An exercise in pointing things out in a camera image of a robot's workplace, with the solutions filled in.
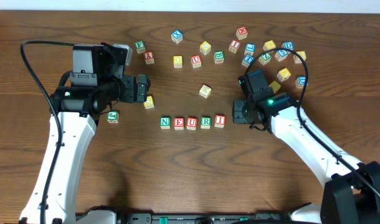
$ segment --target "black mount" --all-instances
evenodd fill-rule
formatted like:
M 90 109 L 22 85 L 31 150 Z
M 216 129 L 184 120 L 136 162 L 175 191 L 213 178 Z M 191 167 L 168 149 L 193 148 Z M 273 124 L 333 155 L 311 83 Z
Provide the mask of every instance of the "black mount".
M 90 115 L 96 123 L 100 113 L 112 101 L 143 103 L 147 98 L 150 80 L 146 75 L 136 78 L 124 75 L 130 63 L 131 49 L 101 45 L 78 44 L 73 48 L 74 69 L 66 72 L 50 96 L 57 112 L 79 112 Z M 71 86 L 64 86 L 70 78 Z

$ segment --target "red block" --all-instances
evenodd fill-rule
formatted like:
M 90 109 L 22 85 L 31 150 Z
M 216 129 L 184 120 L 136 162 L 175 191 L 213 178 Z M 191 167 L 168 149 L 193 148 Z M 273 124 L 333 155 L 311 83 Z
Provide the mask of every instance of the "red block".
M 223 115 L 216 115 L 215 117 L 215 127 L 216 128 L 223 128 L 226 124 L 226 116 Z
M 186 128 L 189 130 L 195 130 L 197 128 L 197 118 L 188 118 Z
M 175 118 L 173 128 L 175 130 L 184 129 L 184 118 Z

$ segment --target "camera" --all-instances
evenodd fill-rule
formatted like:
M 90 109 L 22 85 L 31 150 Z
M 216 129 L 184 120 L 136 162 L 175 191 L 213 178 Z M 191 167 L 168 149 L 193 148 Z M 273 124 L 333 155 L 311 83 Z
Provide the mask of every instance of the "camera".
M 275 95 L 262 70 L 239 77 L 239 83 L 245 100 L 233 101 L 232 116 L 235 124 L 250 124 L 250 129 L 259 129 L 255 125 L 262 124 L 264 128 L 261 131 L 272 133 L 270 118 L 278 115 L 280 110 L 298 104 L 287 93 Z

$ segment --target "wooden block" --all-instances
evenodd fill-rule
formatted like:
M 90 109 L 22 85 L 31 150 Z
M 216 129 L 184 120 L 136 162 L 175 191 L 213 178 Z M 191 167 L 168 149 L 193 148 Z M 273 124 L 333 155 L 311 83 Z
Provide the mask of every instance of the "wooden block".
M 239 49 L 241 43 L 235 40 L 232 40 L 232 42 L 229 45 L 229 51 L 233 53 L 237 53 L 237 50 Z
M 201 45 L 200 45 L 200 52 L 203 53 L 204 55 L 207 55 L 210 51 L 211 51 L 211 44 L 209 44 L 208 42 L 204 41 Z
M 249 54 L 249 55 L 253 56 L 254 52 L 255 52 L 255 48 L 256 48 L 255 44 L 249 44 L 249 43 L 247 43 L 245 45 L 244 55 Z
M 107 113 L 107 121 L 109 123 L 118 124 L 120 120 L 120 114 L 117 111 L 110 111 Z
M 283 42 L 282 47 L 286 49 L 294 50 L 294 44 L 292 41 Z
M 147 100 L 143 103 L 146 109 L 154 108 L 154 101 L 152 96 L 147 96 Z
M 206 99 L 211 94 L 211 91 L 212 89 L 209 86 L 203 85 L 200 89 L 199 94 Z
M 262 64 L 262 65 L 266 65 L 270 59 L 272 59 L 272 56 L 270 56 L 270 54 L 268 53 L 264 53 L 262 56 L 259 57 L 258 61 Z
M 215 51 L 214 59 L 215 63 L 223 63 L 223 61 L 225 60 L 225 53 L 223 52 L 223 50 Z
M 171 34 L 171 38 L 172 38 L 173 42 L 175 42 L 176 44 L 178 44 L 178 43 L 180 43 L 180 41 L 183 40 L 183 33 L 180 32 L 179 30 L 175 30 Z
M 303 60 L 306 60 L 306 53 L 304 51 L 297 52 L 298 55 L 301 56 Z M 295 63 L 302 63 L 301 59 L 299 59 L 296 55 L 294 55 L 294 62 Z
M 154 63 L 154 54 L 153 52 L 145 52 L 145 61 L 146 64 Z
M 175 130 L 183 130 L 184 129 L 184 118 L 175 118 L 173 123 L 173 128 Z
M 269 87 L 272 87 L 273 92 L 276 94 L 276 92 L 282 87 L 280 84 L 278 84 L 276 81 L 273 81 Z
M 242 40 L 247 37 L 248 30 L 245 27 L 240 27 L 235 34 L 239 40 Z
M 201 129 L 210 129 L 211 128 L 211 118 L 202 117 L 201 118 Z
M 291 76 L 291 73 L 290 71 L 288 71 L 287 68 L 283 68 L 277 73 L 277 78 L 280 80 L 280 82 L 284 82 L 285 80 L 288 80 L 290 76 Z
M 159 125 L 161 129 L 171 129 L 171 118 L 161 118 Z
M 251 55 L 245 55 L 241 64 L 248 68 L 252 61 L 254 61 L 254 58 Z
M 278 50 L 276 51 L 275 58 L 281 62 L 282 60 L 286 59 L 288 56 L 288 52 L 285 50 Z
M 267 51 L 267 50 L 270 50 L 270 49 L 275 49 L 275 48 L 276 48 L 276 45 L 275 45 L 275 43 L 272 40 L 267 41 L 264 44 L 264 51 Z
M 215 128 L 223 128 L 226 123 L 226 116 L 216 115 L 215 117 Z
M 138 54 L 146 52 L 146 45 L 145 45 L 145 42 L 142 40 L 135 42 L 135 47 Z
M 186 128 L 188 130 L 195 130 L 197 128 L 197 118 L 188 118 Z
M 295 88 L 303 88 L 304 85 L 305 85 L 304 76 L 298 77 L 297 80 L 295 80 Z
M 200 55 L 191 56 L 191 65 L 193 68 L 201 67 L 201 63 L 202 60 Z
M 182 56 L 173 56 L 173 67 L 181 68 L 183 67 L 183 58 Z

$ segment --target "green block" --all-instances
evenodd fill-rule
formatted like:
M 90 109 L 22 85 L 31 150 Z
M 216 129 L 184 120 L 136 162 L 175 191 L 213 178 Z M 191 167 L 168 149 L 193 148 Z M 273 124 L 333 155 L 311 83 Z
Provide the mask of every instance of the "green block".
M 215 52 L 215 59 L 224 59 L 224 58 L 225 58 L 225 53 L 223 52 L 223 50 Z
M 107 121 L 109 123 L 118 123 L 120 119 L 120 114 L 117 111 L 110 111 L 107 113 Z
M 118 112 L 117 111 L 111 111 L 107 114 L 107 121 L 113 121 L 118 118 Z
M 171 118 L 161 118 L 161 122 L 159 125 L 162 129 L 169 129 L 171 126 Z
M 136 47 L 136 49 L 140 49 L 140 48 L 143 48 L 143 47 L 145 47 L 145 42 L 144 41 L 137 41 L 137 42 L 135 42 L 135 47 Z
M 262 57 L 262 59 L 264 59 L 264 60 L 269 60 L 270 58 L 272 58 L 272 56 L 270 56 L 270 54 L 268 54 L 268 53 L 263 54 L 263 55 L 260 56 L 260 57 Z
M 168 218 L 159 218 L 159 224 L 168 224 Z
M 202 129 L 210 129 L 211 128 L 211 118 L 202 117 L 201 118 L 201 128 Z

